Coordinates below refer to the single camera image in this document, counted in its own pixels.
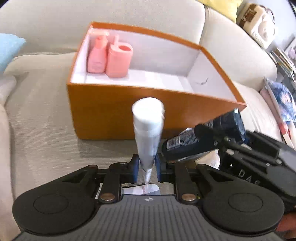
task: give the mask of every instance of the pink pump bottle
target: pink pump bottle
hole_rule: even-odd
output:
[[[90,73],[104,73],[107,63],[107,35],[108,32],[103,31],[95,39],[95,45],[89,52],[87,61],[87,71]]]
[[[114,37],[113,44],[110,44],[106,75],[110,78],[122,78],[128,73],[128,68],[133,56],[133,48],[128,43],[118,42],[118,35]]]

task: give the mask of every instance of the metal screw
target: metal screw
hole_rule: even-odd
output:
[[[196,196],[192,193],[185,193],[182,195],[182,199],[184,201],[188,201],[188,202],[191,202],[191,201],[194,201],[196,199]]]
[[[112,201],[115,199],[114,194],[112,193],[104,193],[100,196],[103,201]]]

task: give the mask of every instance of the gray textured surface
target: gray textured surface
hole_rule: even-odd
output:
[[[22,233],[15,241],[93,241],[93,240],[203,240],[280,241],[269,233],[260,237],[238,237],[209,225],[198,208],[183,205],[174,196],[125,195],[117,204],[103,205],[85,226],[56,237]]]
[[[11,171],[15,197],[89,164],[100,169],[127,161],[137,153],[134,140],[85,141],[72,124],[66,80],[74,53],[21,56],[6,73],[17,87],[5,106],[11,125]],[[157,182],[156,171],[151,183]],[[162,194],[173,193],[160,184]]]

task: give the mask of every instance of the fabric upholstery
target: fabric upholstery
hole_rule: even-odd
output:
[[[14,76],[0,74],[0,105],[4,105],[17,81]]]
[[[232,81],[257,91],[264,77],[276,79],[274,62],[238,25],[206,7],[205,27],[200,45],[216,59]]]
[[[205,8],[194,0],[9,0],[0,9],[0,32],[27,40],[21,53],[76,51],[92,21],[141,26],[199,43]]]
[[[129,162],[136,143],[79,140],[72,124],[66,80],[74,53],[16,58],[6,69],[17,79],[6,103],[12,132],[12,188],[15,197],[88,164],[100,169]],[[158,184],[155,170],[150,182]],[[172,193],[159,184],[162,194]]]
[[[12,216],[13,196],[10,169],[10,130],[8,117],[0,104],[0,240],[12,240],[19,233]]]
[[[259,131],[281,142],[278,124],[263,97],[252,88],[236,82],[234,85],[248,104],[241,112],[246,130]]]

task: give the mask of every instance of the yellow pillow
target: yellow pillow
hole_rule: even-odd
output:
[[[218,11],[224,16],[228,17],[232,21],[237,19],[237,8],[241,5],[243,0],[198,0],[211,7],[212,9]]]

